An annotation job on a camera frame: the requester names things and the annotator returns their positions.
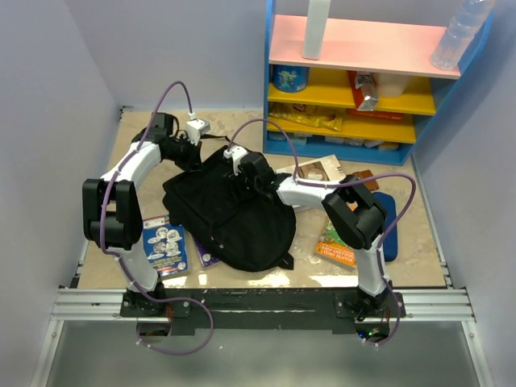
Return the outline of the black student backpack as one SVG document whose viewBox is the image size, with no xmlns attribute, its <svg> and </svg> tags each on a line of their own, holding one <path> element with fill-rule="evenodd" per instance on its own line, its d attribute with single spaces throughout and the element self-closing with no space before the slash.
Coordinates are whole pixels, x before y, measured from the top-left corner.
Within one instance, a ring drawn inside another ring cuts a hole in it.
<svg viewBox="0 0 516 387">
<path fill-rule="evenodd" d="M 257 273 L 294 268 L 289 249 L 296 231 L 291 206 L 246 190 L 220 148 L 194 172 L 163 184 L 172 225 L 182 225 L 212 255 L 232 268 Z"/>
</svg>

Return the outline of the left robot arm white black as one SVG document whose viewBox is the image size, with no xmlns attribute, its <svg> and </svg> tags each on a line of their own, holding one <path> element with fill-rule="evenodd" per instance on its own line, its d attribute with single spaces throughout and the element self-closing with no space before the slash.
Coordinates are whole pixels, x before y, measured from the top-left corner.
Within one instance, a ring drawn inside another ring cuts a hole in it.
<svg viewBox="0 0 516 387">
<path fill-rule="evenodd" d="M 137 189 L 163 160 L 171 160 L 187 172 L 198 169 L 202 136 L 209 130 L 210 124 L 194 114 L 181 126 L 176 116 L 157 113 L 108 173 L 82 185 L 84 235 L 112 256 L 125 276 L 123 311 L 158 316 L 167 306 L 160 274 L 144 252 Z"/>
</svg>

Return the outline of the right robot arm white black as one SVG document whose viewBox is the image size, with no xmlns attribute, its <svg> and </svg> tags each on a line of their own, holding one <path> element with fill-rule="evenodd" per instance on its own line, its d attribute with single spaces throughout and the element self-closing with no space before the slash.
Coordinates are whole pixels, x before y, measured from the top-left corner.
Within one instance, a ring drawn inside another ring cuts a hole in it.
<svg viewBox="0 0 516 387">
<path fill-rule="evenodd" d="M 347 306 L 358 320 L 376 317 L 387 308 L 390 279 L 381 246 L 387 212 L 357 177 L 317 182 L 296 173 L 276 173 L 261 153 L 241 146 L 228 148 L 223 156 L 246 189 L 286 206 L 324 210 L 337 235 L 354 251 L 358 286 L 356 300 Z"/>
</svg>

